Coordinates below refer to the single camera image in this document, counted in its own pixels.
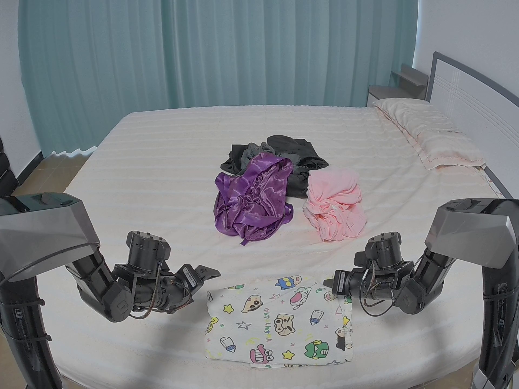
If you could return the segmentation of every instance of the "curtain fold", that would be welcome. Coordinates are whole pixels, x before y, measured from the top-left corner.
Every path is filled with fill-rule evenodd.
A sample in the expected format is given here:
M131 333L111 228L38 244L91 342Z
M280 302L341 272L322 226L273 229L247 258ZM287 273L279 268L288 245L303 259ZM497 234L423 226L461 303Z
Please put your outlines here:
M126 114L365 106L412 64L418 0L20 0L22 81L44 154Z

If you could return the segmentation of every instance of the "pile of clothes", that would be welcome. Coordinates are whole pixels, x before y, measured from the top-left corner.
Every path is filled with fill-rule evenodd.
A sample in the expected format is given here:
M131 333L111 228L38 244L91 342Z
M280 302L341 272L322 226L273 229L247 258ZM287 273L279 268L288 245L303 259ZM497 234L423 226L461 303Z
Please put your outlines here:
M220 167L233 176L220 173L215 180L215 226L240 236L243 245L271 237L292 220L286 197L307 198L303 212L323 241L356 237L366 224L359 174L328 167L305 139L273 135L260 145L235 144Z

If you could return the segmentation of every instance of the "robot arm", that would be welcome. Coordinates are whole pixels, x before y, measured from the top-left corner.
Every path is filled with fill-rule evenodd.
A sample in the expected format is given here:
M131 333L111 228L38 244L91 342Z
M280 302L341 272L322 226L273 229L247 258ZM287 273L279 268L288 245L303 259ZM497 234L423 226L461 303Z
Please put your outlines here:
M128 262L108 269L81 200L65 193L0 199L0 326L28 389L61 389L42 321L36 275L65 265L81 299L112 322L151 311L174 313L192 302L217 270L169 271L162 238L131 231ZM132 312L146 311L141 317Z
M334 294L358 296L361 305L362 298L390 300L390 308L417 314L441 293L456 259L481 265L484 328L472 388L503 389L519 358L518 238L519 200L452 200L438 208L416 269L400 254L400 234L383 233L356 253L360 268L337 270L324 285Z

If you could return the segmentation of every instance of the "green cartoon character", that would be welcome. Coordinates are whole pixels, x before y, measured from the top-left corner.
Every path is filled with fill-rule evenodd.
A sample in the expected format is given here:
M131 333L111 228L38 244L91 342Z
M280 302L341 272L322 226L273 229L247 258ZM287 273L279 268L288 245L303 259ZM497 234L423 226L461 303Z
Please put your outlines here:
M328 343L326 341L314 340L305 346L305 356L312 359L324 359L328 354Z

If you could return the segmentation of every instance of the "headboard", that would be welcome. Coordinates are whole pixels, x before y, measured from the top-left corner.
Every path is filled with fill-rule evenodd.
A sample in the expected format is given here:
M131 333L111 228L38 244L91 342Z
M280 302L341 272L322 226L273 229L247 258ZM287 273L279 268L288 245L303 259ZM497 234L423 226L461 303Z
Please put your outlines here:
M449 117L485 156L485 172L507 198L519 198L519 98L435 52L425 100Z

